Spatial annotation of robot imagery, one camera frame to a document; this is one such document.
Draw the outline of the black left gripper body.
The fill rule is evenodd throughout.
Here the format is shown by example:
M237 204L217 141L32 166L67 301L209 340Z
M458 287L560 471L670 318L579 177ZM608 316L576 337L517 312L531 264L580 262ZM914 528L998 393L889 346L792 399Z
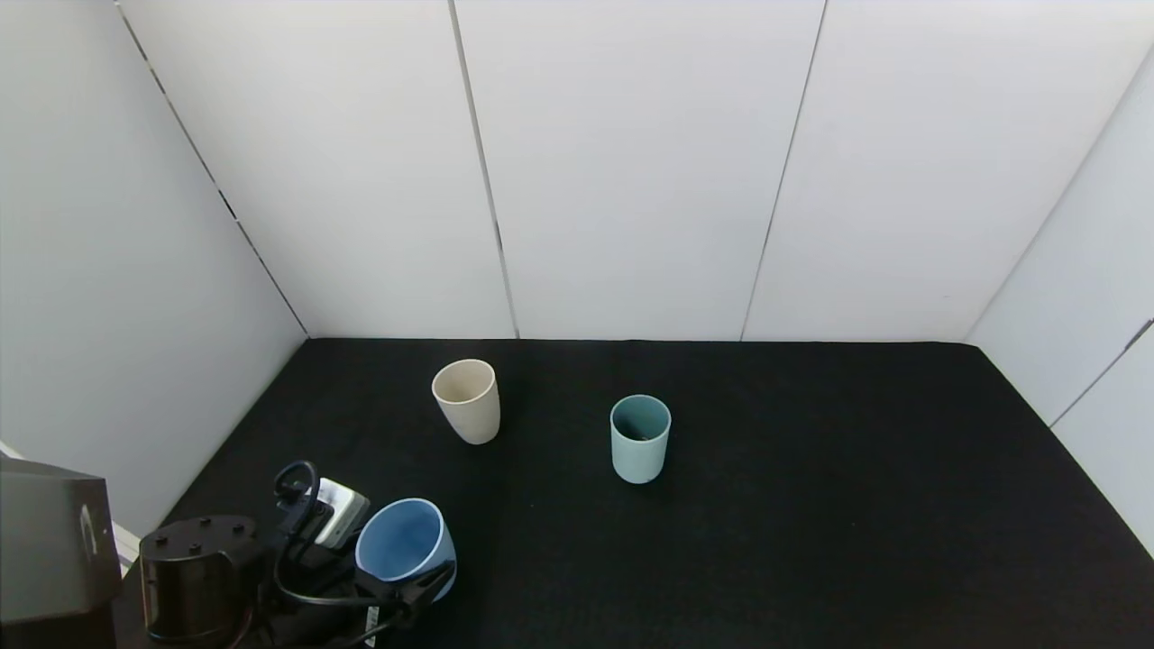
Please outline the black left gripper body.
M282 612L283 648L382 648L415 616L403 588L360 570L354 540L338 549L285 544Z

